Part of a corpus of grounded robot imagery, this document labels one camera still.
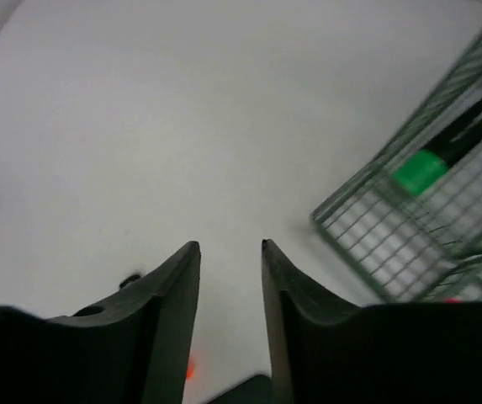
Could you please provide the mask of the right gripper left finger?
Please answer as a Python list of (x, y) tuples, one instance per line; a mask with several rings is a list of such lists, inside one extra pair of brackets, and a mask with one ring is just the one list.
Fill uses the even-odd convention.
[(199, 297), (200, 247), (72, 316), (0, 306), (0, 403), (179, 403)]

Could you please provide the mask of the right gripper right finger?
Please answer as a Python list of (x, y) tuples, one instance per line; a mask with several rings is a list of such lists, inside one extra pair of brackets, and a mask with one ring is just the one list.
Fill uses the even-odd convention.
[(262, 242), (277, 403), (482, 403), (482, 302), (356, 306)]

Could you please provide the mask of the orange highlighter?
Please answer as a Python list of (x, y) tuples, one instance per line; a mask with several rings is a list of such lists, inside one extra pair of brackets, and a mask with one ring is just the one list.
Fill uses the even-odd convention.
[(193, 377), (193, 372), (195, 371), (195, 361), (192, 356), (188, 358), (186, 379), (190, 380)]

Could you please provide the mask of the pink highlighter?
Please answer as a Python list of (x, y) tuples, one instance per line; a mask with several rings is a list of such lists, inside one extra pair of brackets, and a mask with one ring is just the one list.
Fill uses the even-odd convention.
[(445, 298), (442, 300), (442, 302), (447, 304), (458, 304), (458, 303), (464, 303), (465, 301), (458, 298)]

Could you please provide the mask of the green highlighter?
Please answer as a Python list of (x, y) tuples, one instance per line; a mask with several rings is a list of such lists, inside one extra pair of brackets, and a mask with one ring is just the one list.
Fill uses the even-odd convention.
[(482, 98), (442, 128), (392, 175), (406, 194), (421, 195), (482, 141)]

